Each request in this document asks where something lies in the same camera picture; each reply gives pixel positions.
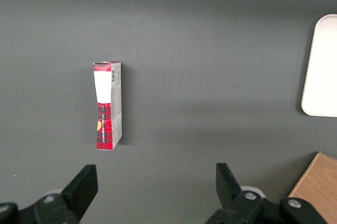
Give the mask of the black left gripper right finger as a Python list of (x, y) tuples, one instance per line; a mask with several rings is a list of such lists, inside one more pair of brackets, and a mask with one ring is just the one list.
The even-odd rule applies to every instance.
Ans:
[(216, 164), (216, 192), (222, 208), (206, 223), (326, 223), (307, 201), (285, 197), (275, 204), (243, 190), (226, 163)]

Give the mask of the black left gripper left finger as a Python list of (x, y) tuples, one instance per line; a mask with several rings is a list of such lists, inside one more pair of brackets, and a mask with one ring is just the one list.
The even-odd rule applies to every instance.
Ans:
[(24, 209), (1, 203), (1, 223), (80, 223), (98, 192), (96, 165), (85, 165), (61, 192), (51, 192)]

